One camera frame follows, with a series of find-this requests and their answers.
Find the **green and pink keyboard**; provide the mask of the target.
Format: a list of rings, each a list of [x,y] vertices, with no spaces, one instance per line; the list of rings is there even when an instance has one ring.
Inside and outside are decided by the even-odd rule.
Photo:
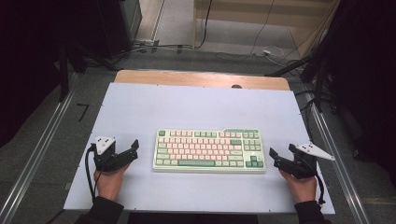
[[[257,129],[160,129],[153,169],[165,172],[263,173],[262,136]]]

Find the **black tripod leg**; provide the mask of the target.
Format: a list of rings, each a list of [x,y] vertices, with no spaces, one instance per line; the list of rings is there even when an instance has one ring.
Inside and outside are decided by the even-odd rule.
[[[291,70],[296,69],[306,63],[309,63],[310,61],[311,61],[311,57],[308,56],[308,57],[302,58],[301,60],[297,60],[296,62],[291,63],[290,65],[287,65],[285,68],[282,68],[272,74],[268,74],[265,76],[266,77],[281,77],[281,76],[287,74],[288,72],[290,72]]]

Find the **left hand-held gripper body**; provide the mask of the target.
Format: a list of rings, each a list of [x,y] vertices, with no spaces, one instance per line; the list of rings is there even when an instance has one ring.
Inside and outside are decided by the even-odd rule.
[[[113,137],[96,136],[94,146],[94,163],[102,172],[115,172],[123,167],[116,153],[116,140]]]

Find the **person's left hand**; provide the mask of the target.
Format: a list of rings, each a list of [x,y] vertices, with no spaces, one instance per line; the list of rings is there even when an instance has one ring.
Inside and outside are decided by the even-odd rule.
[[[112,202],[116,202],[119,198],[123,174],[128,168],[129,166],[125,165],[119,170],[111,173],[95,171],[93,177],[96,180],[98,195]]]

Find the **black metal stand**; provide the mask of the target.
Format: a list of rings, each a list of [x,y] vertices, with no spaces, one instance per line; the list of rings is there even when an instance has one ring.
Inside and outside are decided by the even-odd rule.
[[[63,44],[61,44],[60,47],[59,47],[59,57],[60,57],[59,65],[60,65],[60,73],[61,73],[61,79],[60,79],[60,86],[61,86],[60,102],[62,102],[66,98],[67,93],[69,92],[67,57],[66,57],[65,47],[64,47]]]

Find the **black cabinet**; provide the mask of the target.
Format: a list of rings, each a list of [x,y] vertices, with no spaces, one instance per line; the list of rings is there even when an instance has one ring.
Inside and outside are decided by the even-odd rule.
[[[143,19],[139,0],[96,0],[105,34],[107,58],[132,49]]]

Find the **white power adapter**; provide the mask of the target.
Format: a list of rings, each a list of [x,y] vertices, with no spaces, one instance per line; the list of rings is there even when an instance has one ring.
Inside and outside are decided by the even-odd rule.
[[[284,51],[276,46],[266,46],[262,49],[262,53],[265,56],[273,56],[277,58],[285,55]]]

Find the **aluminium floor rail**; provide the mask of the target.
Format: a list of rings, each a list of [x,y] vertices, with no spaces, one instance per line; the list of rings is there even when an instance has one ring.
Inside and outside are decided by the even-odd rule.
[[[363,206],[361,197],[359,196],[350,174],[347,171],[346,165],[343,162],[338,147],[329,130],[328,123],[325,117],[320,113],[314,104],[308,107],[308,117],[312,118],[312,122],[308,119],[306,121],[307,130],[311,139],[320,146],[323,146],[325,151],[333,154],[335,161],[332,161],[332,168],[337,176],[340,188],[343,191],[344,199],[348,205],[355,224],[372,224],[368,214]]]
[[[60,103],[57,103],[56,108],[54,109],[49,122],[46,125],[45,130],[40,135],[39,140],[35,144],[35,147],[32,151],[32,154],[29,157],[29,160],[23,166],[21,170],[21,174],[13,184],[9,194],[6,197],[4,204],[0,210],[0,224],[10,224],[12,218],[14,217],[18,207],[28,190],[33,177],[35,176],[35,172],[38,169],[40,162],[43,160],[45,153],[50,145],[50,141],[58,129],[58,126],[64,117],[64,113],[67,110],[67,107],[70,104],[71,99],[75,93],[75,86],[80,81],[80,75],[74,73],[71,76],[71,80],[68,81],[70,85],[70,92],[66,94],[64,100]]]

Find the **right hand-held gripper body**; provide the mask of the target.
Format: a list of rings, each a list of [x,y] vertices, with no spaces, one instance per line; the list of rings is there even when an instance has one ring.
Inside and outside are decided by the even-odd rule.
[[[297,179],[315,176],[317,173],[318,158],[334,161],[335,157],[317,147],[313,143],[295,145],[304,155],[293,160],[292,176]]]

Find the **person's right hand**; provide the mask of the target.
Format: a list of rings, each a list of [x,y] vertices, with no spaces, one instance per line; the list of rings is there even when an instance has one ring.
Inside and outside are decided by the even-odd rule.
[[[279,172],[287,181],[290,193],[296,203],[311,202],[316,199],[317,180],[314,177],[296,179],[284,171]]]

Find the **black curtain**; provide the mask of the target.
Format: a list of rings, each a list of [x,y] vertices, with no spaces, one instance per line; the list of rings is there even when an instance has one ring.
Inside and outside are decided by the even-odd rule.
[[[340,0],[326,36],[330,90],[355,146],[396,187],[396,0]]]
[[[0,0],[0,147],[63,80],[59,48],[86,70],[72,29],[90,0]]]

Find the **light wooden shelf unit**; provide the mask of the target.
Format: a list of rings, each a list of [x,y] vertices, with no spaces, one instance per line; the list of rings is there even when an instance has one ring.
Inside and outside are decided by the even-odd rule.
[[[193,0],[192,46],[196,46],[197,20],[236,21],[290,28],[302,57],[318,43],[330,26],[341,0]]]

